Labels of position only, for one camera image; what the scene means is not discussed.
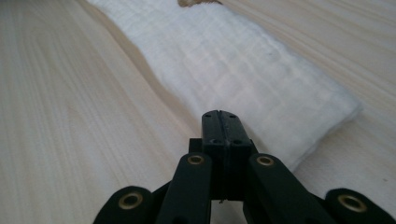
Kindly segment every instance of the white cloth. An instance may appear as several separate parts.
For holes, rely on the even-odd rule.
[[[290,169],[361,110],[312,63],[222,5],[88,1],[141,50],[155,77],[197,120],[213,109],[235,113],[259,150]]]

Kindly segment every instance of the black plastic part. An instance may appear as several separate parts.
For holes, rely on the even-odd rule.
[[[336,223],[276,157],[252,155],[248,160],[247,182],[246,209],[266,211],[272,223]]]
[[[327,210],[339,223],[396,224],[396,221],[364,195],[351,189],[332,189],[325,199]]]
[[[153,204],[152,194],[139,187],[127,187],[114,193],[96,216],[94,224],[148,224],[150,208]]]
[[[204,153],[180,159],[169,185],[157,224],[205,224],[210,221],[212,160]]]
[[[203,114],[202,151],[213,160],[212,200],[242,201],[248,158],[257,149],[239,118],[226,111]]]

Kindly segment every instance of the light wood surface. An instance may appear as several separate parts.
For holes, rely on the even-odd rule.
[[[396,216],[394,1],[225,0],[349,88],[364,111],[295,174]],[[200,124],[84,1],[0,2],[0,223],[92,223],[117,189],[168,181]],[[240,204],[213,223],[243,223]]]

